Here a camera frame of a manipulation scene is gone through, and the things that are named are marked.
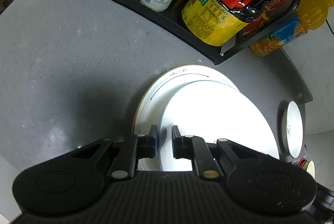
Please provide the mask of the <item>white round plate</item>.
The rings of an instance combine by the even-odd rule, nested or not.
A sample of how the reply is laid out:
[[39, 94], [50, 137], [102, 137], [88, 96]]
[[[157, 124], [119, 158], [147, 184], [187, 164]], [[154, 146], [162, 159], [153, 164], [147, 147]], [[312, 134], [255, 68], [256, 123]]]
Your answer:
[[155, 80], [142, 96], [135, 112], [132, 133], [148, 134], [159, 125], [161, 114], [170, 98], [182, 87], [195, 81], [216, 81], [238, 91], [237, 86], [221, 72], [202, 65], [182, 65]]

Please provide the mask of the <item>white oval plate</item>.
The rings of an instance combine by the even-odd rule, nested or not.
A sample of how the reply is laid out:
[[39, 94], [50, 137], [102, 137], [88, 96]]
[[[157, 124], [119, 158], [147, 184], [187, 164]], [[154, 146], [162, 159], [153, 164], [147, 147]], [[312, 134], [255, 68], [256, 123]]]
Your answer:
[[181, 135], [208, 143], [224, 138], [279, 159], [274, 134], [261, 111], [244, 94], [229, 85], [196, 81], [180, 88], [162, 112], [158, 160], [163, 171], [190, 171], [191, 161], [175, 159], [172, 126]]

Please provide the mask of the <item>white deep plate with logo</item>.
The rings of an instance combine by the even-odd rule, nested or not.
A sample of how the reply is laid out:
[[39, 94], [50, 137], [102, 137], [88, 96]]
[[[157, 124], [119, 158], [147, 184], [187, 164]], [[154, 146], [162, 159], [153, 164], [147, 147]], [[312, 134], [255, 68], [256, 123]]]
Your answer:
[[284, 150], [296, 159], [302, 150], [304, 125], [300, 109], [295, 101], [290, 101], [281, 119], [281, 139]]

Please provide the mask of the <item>red and black bowl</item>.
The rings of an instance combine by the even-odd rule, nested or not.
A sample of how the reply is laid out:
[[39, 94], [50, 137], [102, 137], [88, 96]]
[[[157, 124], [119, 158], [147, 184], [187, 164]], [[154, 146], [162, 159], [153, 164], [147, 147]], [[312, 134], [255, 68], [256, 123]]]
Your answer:
[[297, 163], [297, 166], [298, 166], [298, 167], [302, 167], [303, 164], [304, 164], [306, 161], [307, 161], [307, 160], [306, 160], [305, 158], [300, 159], [300, 161], [298, 161], [298, 163]]

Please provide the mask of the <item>cream bowl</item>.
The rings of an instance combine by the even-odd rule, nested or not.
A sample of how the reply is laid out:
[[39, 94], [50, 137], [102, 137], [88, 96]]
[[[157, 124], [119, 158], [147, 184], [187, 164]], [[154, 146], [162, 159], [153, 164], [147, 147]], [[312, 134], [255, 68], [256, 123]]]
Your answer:
[[303, 168], [308, 174], [312, 176], [313, 179], [315, 179], [315, 164], [311, 161], [306, 161], [303, 165]]

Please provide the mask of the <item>black metal spice rack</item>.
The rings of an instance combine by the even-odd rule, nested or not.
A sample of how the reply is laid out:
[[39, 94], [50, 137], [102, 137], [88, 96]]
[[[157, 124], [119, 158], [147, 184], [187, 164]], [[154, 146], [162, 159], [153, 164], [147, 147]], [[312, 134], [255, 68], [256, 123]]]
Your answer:
[[221, 64], [235, 54], [241, 52], [254, 41], [260, 39], [271, 31], [276, 30], [281, 24], [283, 24], [293, 15], [300, 3], [300, 0], [292, 0], [292, 3], [284, 12], [266, 22], [264, 26], [262, 26], [257, 31], [253, 31], [246, 36], [243, 36], [242, 33], [238, 33], [235, 38], [235, 44], [228, 50], [221, 51], [221, 47], [213, 47], [203, 43], [183, 26], [181, 26], [181, 19], [177, 18], [175, 13], [172, 13], [168, 10], [162, 13], [154, 12], [146, 6], [142, 5], [139, 0], [112, 1], [132, 10], [137, 14], [140, 14], [147, 20], [152, 21], [163, 29], [166, 29], [176, 37], [180, 38], [186, 44], [203, 54], [206, 58], [209, 58], [215, 65]]

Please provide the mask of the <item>red soda can upper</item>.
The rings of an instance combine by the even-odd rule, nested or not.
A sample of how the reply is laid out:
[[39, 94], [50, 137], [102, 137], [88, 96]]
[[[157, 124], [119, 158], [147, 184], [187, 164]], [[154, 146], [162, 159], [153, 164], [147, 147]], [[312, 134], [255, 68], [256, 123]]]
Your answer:
[[291, 2], [292, 0], [272, 0], [271, 2], [266, 3], [262, 14], [255, 18], [242, 30], [242, 35], [246, 36], [247, 34], [258, 30], [267, 21], [276, 17], [278, 14], [288, 8]]

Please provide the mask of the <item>orange juice bottle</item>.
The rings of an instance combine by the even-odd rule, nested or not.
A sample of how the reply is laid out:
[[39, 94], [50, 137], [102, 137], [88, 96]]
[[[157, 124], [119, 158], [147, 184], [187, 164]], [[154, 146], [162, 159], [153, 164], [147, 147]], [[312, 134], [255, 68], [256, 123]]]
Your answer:
[[289, 19], [275, 31], [264, 35], [249, 45], [249, 49], [258, 57], [264, 57], [293, 40], [316, 30], [325, 23], [333, 0], [301, 0]]

